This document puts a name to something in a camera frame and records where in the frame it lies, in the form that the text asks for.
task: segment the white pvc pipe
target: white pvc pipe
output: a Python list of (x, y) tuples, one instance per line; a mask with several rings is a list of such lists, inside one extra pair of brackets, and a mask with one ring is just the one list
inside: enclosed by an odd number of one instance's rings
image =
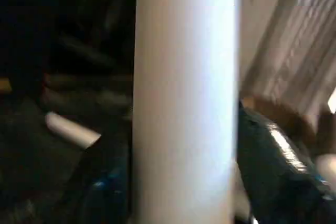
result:
[(99, 133), (54, 112), (50, 112), (46, 115), (46, 124), (51, 131), (83, 149), (90, 147), (101, 136)]
[(321, 176), (330, 184), (330, 188), (336, 192), (336, 155), (327, 154), (318, 157), (316, 167)]
[(238, 0), (137, 0), (134, 224), (232, 222)]

